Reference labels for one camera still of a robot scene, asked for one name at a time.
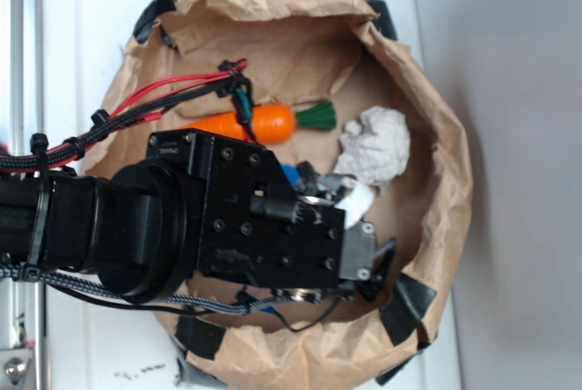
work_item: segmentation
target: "paper bag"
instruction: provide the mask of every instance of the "paper bag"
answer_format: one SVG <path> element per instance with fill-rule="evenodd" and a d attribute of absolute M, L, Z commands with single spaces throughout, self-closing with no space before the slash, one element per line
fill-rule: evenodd
<path fill-rule="evenodd" d="M 337 130 L 302 130 L 269 146 L 281 162 L 307 160 L 319 173 L 329 172 L 340 153 L 341 124 L 371 105 L 402 112 L 411 134 L 405 173 L 366 215 L 378 243 L 398 238 L 384 292 L 373 304 L 345 301 L 323 324 L 297 334 L 264 313 L 159 320 L 189 364 L 233 389 L 351 389 L 391 376 L 386 372 L 435 340 L 453 284 L 472 193 L 463 126 L 408 48 L 378 32 L 365 0 L 156 1 L 150 22 L 140 19 L 127 44 L 105 109 L 154 79 L 214 71 L 223 60 L 243 56 L 258 103 L 326 98 L 335 104 Z M 109 177 L 144 157 L 152 131 L 230 109 L 227 99 L 209 95 L 158 122 L 110 135 L 87 156 L 87 173 Z M 194 275 L 181 290 L 230 303 L 240 287 Z M 280 311 L 292 324 L 311 322 L 326 304 L 282 305 Z"/>

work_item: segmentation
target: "crumpled paper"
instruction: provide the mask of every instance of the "crumpled paper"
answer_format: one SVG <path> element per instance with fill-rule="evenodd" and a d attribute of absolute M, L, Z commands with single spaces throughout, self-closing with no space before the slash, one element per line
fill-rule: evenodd
<path fill-rule="evenodd" d="M 344 152 L 334 172 L 354 175 L 367 185 L 386 191 L 390 181 L 406 170 L 410 157 L 410 133 L 406 117 L 380 105 L 368 108 L 360 122 L 350 120 L 339 137 Z"/>

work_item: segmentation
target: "black tape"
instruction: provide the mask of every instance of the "black tape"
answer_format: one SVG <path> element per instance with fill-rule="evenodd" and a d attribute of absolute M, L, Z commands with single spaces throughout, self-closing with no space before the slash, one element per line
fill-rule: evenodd
<path fill-rule="evenodd" d="M 416 331 L 435 297 L 436 290 L 400 274 L 394 284 L 392 299 L 380 310 L 382 323 L 394 346 Z"/>
<path fill-rule="evenodd" d="M 390 381 L 392 378 L 394 378 L 398 374 L 398 372 L 400 372 L 402 369 L 404 369 L 408 365 L 408 363 L 410 363 L 410 360 L 412 360 L 415 356 L 421 354 L 420 351 L 425 350 L 429 346 L 430 346 L 430 343 L 419 342 L 418 343 L 418 354 L 411 356 L 404 363 L 397 365 L 396 367 L 393 367 L 390 370 L 386 370 L 381 375 L 378 375 L 376 377 L 376 382 L 379 385 L 386 385 L 388 383 L 388 381 Z"/>
<path fill-rule="evenodd" d="M 379 375 L 376 377 L 376 382 L 380 385 L 386 385 L 386 383 L 388 381 L 390 381 L 392 378 L 394 378 L 396 376 L 396 374 L 398 372 L 400 372 L 402 369 L 405 368 L 405 366 L 410 363 L 410 360 L 412 360 L 413 357 L 408 358 L 404 363 L 402 363 L 401 365 L 397 365 L 396 367 L 393 367 L 392 369 L 384 372 L 382 375 Z"/>
<path fill-rule="evenodd" d="M 152 33 L 154 21 L 159 15 L 176 10 L 176 0 L 153 0 L 142 15 L 139 16 L 134 27 L 134 37 L 139 44 L 145 43 Z M 168 47 L 174 47 L 169 35 L 163 31 L 162 41 Z"/>
<path fill-rule="evenodd" d="M 227 389 L 228 385 L 218 380 L 214 376 L 200 370 L 195 365 L 186 361 L 184 356 L 178 357 L 179 380 L 181 383 L 205 385 L 219 389 Z"/>
<path fill-rule="evenodd" d="M 214 360 L 220 349 L 226 328 L 192 317 L 180 317 L 176 338 L 192 354 Z"/>
<path fill-rule="evenodd" d="M 390 40 L 397 40 L 398 35 L 388 10 L 388 5 L 383 0 L 365 0 L 368 5 L 372 7 L 380 16 L 378 19 L 372 21 L 374 26 L 382 33 L 382 35 Z"/>

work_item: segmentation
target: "red wire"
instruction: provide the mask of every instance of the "red wire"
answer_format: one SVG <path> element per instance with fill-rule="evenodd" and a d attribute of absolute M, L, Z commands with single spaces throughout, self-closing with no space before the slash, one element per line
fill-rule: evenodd
<path fill-rule="evenodd" d="M 247 66 L 247 61 L 244 58 L 242 58 L 242 59 L 237 60 L 236 64 L 241 69 L 245 69 Z M 152 99 L 151 101 L 156 101 L 158 99 L 162 99 L 163 97 L 166 97 L 168 95 L 181 93 L 181 92 L 184 92 L 185 90 L 189 90 L 191 88 L 198 87 L 200 85 L 205 85 L 205 84 L 211 83 L 213 81 L 227 79 L 230 76 L 231 76 L 231 74 L 228 71 L 223 70 L 220 72 L 214 72 L 214 73 L 208 73 L 208 74 L 174 75 L 174 76 L 169 76 L 167 78 L 162 78 L 162 79 L 152 81 L 151 83 L 148 83 L 146 85 L 142 85 L 140 88 L 135 90 L 129 97 L 127 97 L 127 99 L 119 107 L 117 107 L 117 109 L 110 115 L 109 118 L 113 118 L 113 117 L 119 115 L 122 111 L 124 111 L 130 105 L 134 104 L 135 102 L 137 102 L 139 99 L 143 98 L 148 93 L 156 90 L 157 88 L 159 88 L 163 85 L 182 83 L 184 81 L 198 80 L 195 83 L 183 85 L 175 90 L 172 90 L 169 93 L 160 95 L 160 96 Z M 132 123 L 131 125 L 140 125 L 140 124 L 143 124 L 146 122 L 153 122 L 155 120 L 161 119 L 162 116 L 163 116 L 163 114 L 161 112 L 154 112 L 154 113 L 149 113 L 147 115 L 142 115 L 139 118 L 137 118 L 135 120 L 135 122 Z M 65 149 L 67 146 L 68 146 L 68 144 L 62 144 L 62 145 L 56 146 L 52 149 L 49 149 L 47 151 L 47 153 L 54 154 L 55 152 L 58 152 L 62 149 Z M 85 151 L 86 152 L 89 151 L 91 148 L 93 148 L 93 146 L 95 146 L 95 144 L 88 146 L 85 149 Z M 68 158 L 66 158 L 58 163 L 54 163 L 54 164 L 50 165 L 50 167 L 51 168 L 62 167 L 63 165 L 67 165 L 68 163 L 70 163 L 71 161 L 75 161 L 76 159 L 77 159 L 76 155 L 72 155 L 72 156 L 69 156 Z M 5 172 L 33 173 L 33 172 L 36 172 L 36 170 L 37 169 L 28 169 L 28 170 L 24 170 L 24 171 L 23 170 L 12 170 L 12 171 L 5 170 Z"/>
<path fill-rule="evenodd" d="M 239 59 L 236 61 L 236 64 L 240 66 L 241 69 L 246 68 L 247 62 L 245 59 Z M 135 90 L 127 99 L 119 106 L 117 109 L 111 114 L 111 117 L 115 117 L 119 115 L 123 110 L 128 108 L 131 104 L 134 104 L 136 101 L 147 95 L 148 93 L 156 90 L 158 87 L 168 84 L 174 83 L 181 83 L 184 81 L 194 81 L 194 80 L 202 80 L 200 83 L 191 84 L 188 88 L 192 88 L 198 85 L 204 85 L 210 83 L 212 81 L 218 81 L 220 79 L 227 79 L 230 74 L 224 70 L 221 72 L 214 72 L 209 74 L 197 74 L 197 75 L 174 75 L 169 76 L 167 78 L 158 79 L 148 83 L 146 85 L 142 85 L 137 90 Z M 172 93 L 178 93 L 184 90 L 174 90 Z"/>

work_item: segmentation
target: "bolt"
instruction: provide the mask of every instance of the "bolt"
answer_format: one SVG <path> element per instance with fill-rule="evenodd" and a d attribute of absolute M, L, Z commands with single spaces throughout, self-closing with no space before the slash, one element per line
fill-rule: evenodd
<path fill-rule="evenodd" d="M 258 166 L 261 164 L 261 157 L 258 154 L 252 154 L 248 157 L 248 163 L 253 167 Z"/>
<path fill-rule="evenodd" d="M 15 385 L 26 374 L 26 365 L 20 358 L 12 358 L 4 365 L 4 373 L 8 381 Z"/>
<path fill-rule="evenodd" d="M 218 233 L 222 233 L 226 229 L 226 223 L 222 219 L 216 219 L 215 222 L 212 224 L 212 226 L 213 226 L 213 228 L 215 228 L 215 231 Z"/>
<path fill-rule="evenodd" d="M 243 235 L 249 236 L 253 234 L 253 226 L 248 222 L 244 222 L 240 225 L 240 232 L 243 233 Z"/>
<path fill-rule="evenodd" d="M 357 271 L 357 277 L 362 281 L 366 281 L 367 279 L 370 279 L 370 271 L 368 269 L 362 268 Z"/>
<path fill-rule="evenodd" d="M 232 161 L 232 159 L 235 157 L 235 151 L 233 151 L 232 147 L 225 147 L 220 153 L 220 155 L 226 161 Z"/>
<path fill-rule="evenodd" d="M 336 240 L 337 239 L 337 230 L 335 228 L 329 228 L 329 230 L 327 231 L 327 236 L 329 238 L 331 238 L 332 240 Z"/>
<path fill-rule="evenodd" d="M 327 270 L 334 270 L 336 268 L 336 260 L 334 260 L 333 258 L 326 258 L 326 260 L 324 261 L 324 267 Z"/>
<path fill-rule="evenodd" d="M 285 232 L 289 235 L 295 235 L 297 233 L 297 228 L 295 225 L 285 225 Z"/>
<path fill-rule="evenodd" d="M 285 267 L 291 266 L 292 263 L 293 258 L 291 258 L 289 255 L 285 255 L 283 258 L 281 258 L 281 264 L 284 265 Z"/>
<path fill-rule="evenodd" d="M 362 224 L 362 231 L 366 234 L 373 234 L 374 233 L 374 226 L 368 222 Z"/>

